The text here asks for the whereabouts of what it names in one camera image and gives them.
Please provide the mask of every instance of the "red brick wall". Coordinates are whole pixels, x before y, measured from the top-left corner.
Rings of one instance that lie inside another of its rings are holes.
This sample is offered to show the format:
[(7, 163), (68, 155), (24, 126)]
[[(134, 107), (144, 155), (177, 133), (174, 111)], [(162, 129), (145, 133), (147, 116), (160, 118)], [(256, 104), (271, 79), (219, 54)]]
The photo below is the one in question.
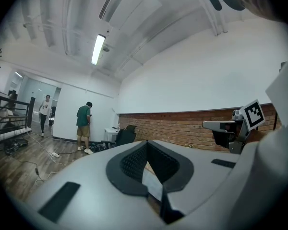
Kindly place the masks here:
[[(262, 105), (266, 122), (259, 130), (267, 133), (273, 130), (275, 109), (271, 104)], [(204, 129), (203, 121), (231, 120), (233, 109), (186, 112), (186, 113), (154, 113), (154, 114), (121, 114), (119, 123), (121, 128), (135, 125), (135, 141), (158, 139), (177, 145), (193, 145), (195, 148), (222, 150), (228, 149), (218, 146), (212, 138), (212, 131)]]

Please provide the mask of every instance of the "green t-shirt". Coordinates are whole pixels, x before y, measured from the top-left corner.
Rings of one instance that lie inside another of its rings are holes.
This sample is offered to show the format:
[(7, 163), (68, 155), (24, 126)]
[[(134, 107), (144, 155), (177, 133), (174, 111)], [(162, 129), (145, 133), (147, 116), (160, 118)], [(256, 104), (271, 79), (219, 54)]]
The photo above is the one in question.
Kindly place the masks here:
[(77, 126), (83, 127), (88, 125), (87, 116), (91, 115), (90, 108), (87, 105), (81, 106), (77, 113)]

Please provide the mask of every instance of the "white table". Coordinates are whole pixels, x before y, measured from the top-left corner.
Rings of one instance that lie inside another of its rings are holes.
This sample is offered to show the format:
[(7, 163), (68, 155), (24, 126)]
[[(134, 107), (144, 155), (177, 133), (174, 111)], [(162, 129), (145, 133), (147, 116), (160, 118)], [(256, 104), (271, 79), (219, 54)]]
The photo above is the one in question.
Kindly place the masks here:
[(114, 142), (115, 139), (116, 139), (117, 134), (118, 134), (118, 130), (117, 129), (105, 128), (104, 139), (107, 140), (107, 141)]

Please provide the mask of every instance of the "white wall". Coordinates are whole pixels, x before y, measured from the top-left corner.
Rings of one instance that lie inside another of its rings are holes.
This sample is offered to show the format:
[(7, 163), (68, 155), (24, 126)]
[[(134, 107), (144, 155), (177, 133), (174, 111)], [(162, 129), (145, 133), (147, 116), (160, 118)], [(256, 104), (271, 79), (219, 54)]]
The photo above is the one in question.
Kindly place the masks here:
[(56, 88), (56, 91), (54, 92), (54, 95), (53, 95), (53, 99), (54, 100), (58, 100), (59, 99), (60, 92), (61, 92), (61, 89), (60, 88)]
[(4, 62), (23, 71), (114, 98), (119, 93), (120, 82), (94, 71), (92, 64), (80, 64), (31, 43), (8, 43), (2, 51)]
[(12, 77), (10, 90), (15, 90), (16, 94), (19, 94), (20, 87), (22, 85), (23, 78), (19, 77), (16, 73)]
[(17, 97), (18, 101), (25, 102), (25, 100), (22, 100), (22, 96), (24, 96), (24, 92), (26, 91), (26, 85), (27, 85), (28, 80), (29, 80), (29, 78), (27, 76), (24, 76), (24, 79), (22, 81), (22, 84), (21, 84), (19, 92), (18, 92), (18, 97)]
[(195, 34), (158, 54), (121, 84), (119, 113), (183, 112), (269, 103), (266, 88), (288, 60), (288, 30), (264, 19)]
[(13, 64), (3, 61), (0, 61), (0, 67), (0, 92), (8, 94), (16, 70)]
[(90, 141), (104, 139), (104, 129), (112, 127), (114, 99), (64, 84), (60, 92), (54, 120), (53, 136), (77, 139), (77, 112), (87, 102), (93, 104)]
[(38, 75), (29, 73), (29, 72), (26, 72), (25, 75), (28, 76), (31, 79), (34, 79), (34, 80), (38, 81), (38, 82), (44, 82), (46, 84), (53, 85), (53, 86), (56, 86), (58, 88), (62, 88), (62, 83), (60, 83), (60, 82), (53, 81), (53, 80), (50, 80), (50, 79), (45, 79), (43, 77), (40, 77)]

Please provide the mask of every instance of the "black slot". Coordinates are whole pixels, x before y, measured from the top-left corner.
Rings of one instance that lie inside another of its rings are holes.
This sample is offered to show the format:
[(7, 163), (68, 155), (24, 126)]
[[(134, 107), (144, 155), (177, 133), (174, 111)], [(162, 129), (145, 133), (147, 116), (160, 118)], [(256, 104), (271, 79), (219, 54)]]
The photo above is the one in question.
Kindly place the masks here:
[(80, 185), (67, 182), (61, 187), (54, 196), (38, 211), (39, 214), (56, 223), (65, 208), (78, 191)]
[(225, 160), (221, 160), (221, 159), (213, 159), (211, 161), (211, 163), (217, 164), (217, 165), (221, 165), (224, 167), (228, 167), (228, 168), (234, 168), (236, 163), (234, 162), (229, 162), (229, 161), (225, 161)]

